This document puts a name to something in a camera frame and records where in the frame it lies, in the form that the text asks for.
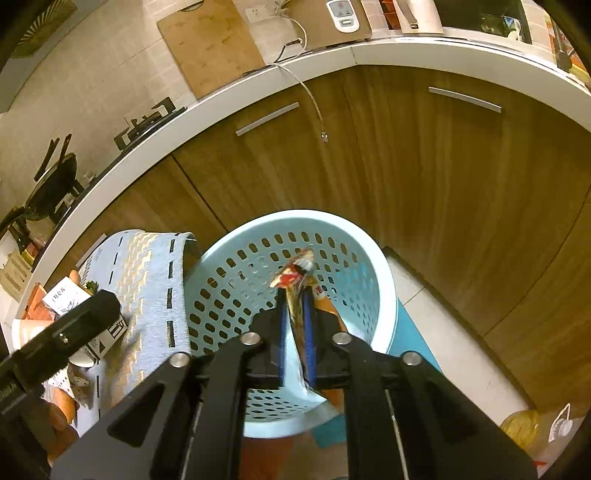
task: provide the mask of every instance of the blue mat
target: blue mat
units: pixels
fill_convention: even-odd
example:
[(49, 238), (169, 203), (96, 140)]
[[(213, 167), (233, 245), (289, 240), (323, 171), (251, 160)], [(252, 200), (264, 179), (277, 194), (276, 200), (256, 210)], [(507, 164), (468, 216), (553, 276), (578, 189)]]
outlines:
[[(420, 353), (423, 358), (432, 364), (435, 368), (441, 371), (437, 360), (429, 350), (425, 343), (423, 336), (418, 331), (410, 315), (400, 302), (398, 301), (398, 324), (396, 326), (396, 333), (389, 355), (400, 356), (407, 350), (414, 350)], [(327, 448), (335, 443), (344, 442), (347, 439), (345, 428), (345, 417), (339, 415), (325, 424), (316, 427), (312, 430), (314, 440), (319, 448)]]

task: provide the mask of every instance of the electrical outlet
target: electrical outlet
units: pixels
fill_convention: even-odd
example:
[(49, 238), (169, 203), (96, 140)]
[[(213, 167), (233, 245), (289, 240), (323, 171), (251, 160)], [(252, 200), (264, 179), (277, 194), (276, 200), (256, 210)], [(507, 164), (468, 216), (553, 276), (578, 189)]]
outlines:
[(246, 17), (250, 23), (262, 22), (267, 18), (271, 18), (266, 5), (255, 5), (252, 8), (247, 8), (244, 10), (244, 12), (246, 13)]

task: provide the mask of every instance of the metal bolt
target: metal bolt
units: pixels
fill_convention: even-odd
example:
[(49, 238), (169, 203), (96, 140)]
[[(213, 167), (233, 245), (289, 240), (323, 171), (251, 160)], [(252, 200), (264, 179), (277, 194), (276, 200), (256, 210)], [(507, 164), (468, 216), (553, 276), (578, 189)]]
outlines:
[(189, 364), (189, 356), (186, 353), (175, 353), (170, 359), (168, 360), (170, 364), (175, 368), (186, 367)]
[(423, 357), (417, 352), (406, 352), (402, 356), (402, 361), (405, 364), (414, 367), (423, 361)]
[(347, 332), (339, 332), (333, 335), (333, 342), (337, 345), (347, 345), (348, 343), (351, 343), (351, 340), (351, 335)]
[(256, 332), (246, 332), (242, 335), (240, 341), (244, 343), (244, 345), (256, 345), (261, 341), (261, 336)]

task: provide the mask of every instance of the frying pan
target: frying pan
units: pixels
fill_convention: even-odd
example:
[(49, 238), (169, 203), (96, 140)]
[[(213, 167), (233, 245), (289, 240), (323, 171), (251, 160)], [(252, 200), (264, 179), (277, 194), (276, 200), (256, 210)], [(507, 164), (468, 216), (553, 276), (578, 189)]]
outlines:
[(47, 164), (51, 160), (60, 139), (50, 141), (45, 158), (34, 176), (34, 180), (37, 182), (35, 188), (24, 206), (13, 210), (3, 218), (2, 222), (0, 222), (0, 231), (21, 217), (31, 221), (43, 220), (55, 211), (57, 204), (72, 190), (77, 183), (77, 163), (76, 155), (73, 153), (66, 155), (71, 138), (72, 134), (69, 134), (64, 139), (60, 158), (46, 171)]

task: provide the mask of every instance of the laundry basket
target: laundry basket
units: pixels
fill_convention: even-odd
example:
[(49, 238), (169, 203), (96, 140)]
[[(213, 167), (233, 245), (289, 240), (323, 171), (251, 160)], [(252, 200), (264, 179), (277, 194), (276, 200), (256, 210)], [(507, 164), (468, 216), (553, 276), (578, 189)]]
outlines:
[[(274, 274), (311, 247), (315, 275), (349, 332), (386, 353), (394, 338), (397, 301), (386, 258), (361, 228), (315, 210), (287, 210), (248, 222), (203, 254), (185, 281), (193, 355), (217, 350), (248, 331), (255, 313), (275, 307)], [(328, 403), (286, 388), (251, 390), (244, 435), (276, 438), (301, 433), (337, 415)]]

